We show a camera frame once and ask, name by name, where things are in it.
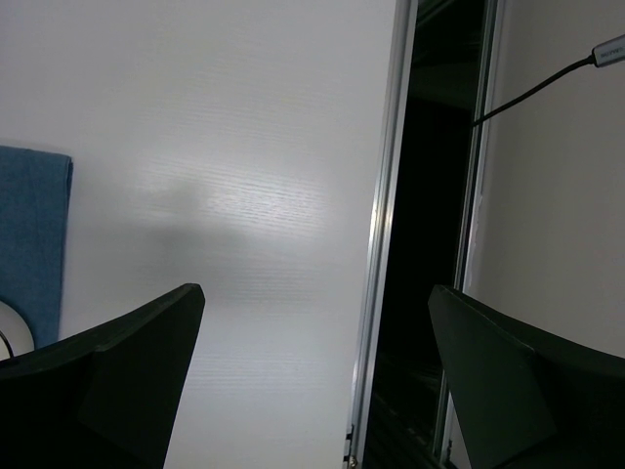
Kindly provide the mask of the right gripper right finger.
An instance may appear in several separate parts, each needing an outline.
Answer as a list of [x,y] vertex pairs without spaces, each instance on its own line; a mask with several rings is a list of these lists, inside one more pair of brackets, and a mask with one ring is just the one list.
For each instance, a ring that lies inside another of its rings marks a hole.
[[448,286],[429,311],[472,467],[623,467],[623,359]]

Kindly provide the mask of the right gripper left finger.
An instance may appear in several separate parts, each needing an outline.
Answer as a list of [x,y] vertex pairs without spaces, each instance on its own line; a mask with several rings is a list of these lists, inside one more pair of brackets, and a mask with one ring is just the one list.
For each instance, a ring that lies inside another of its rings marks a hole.
[[1,362],[4,468],[161,468],[204,311],[183,284]]

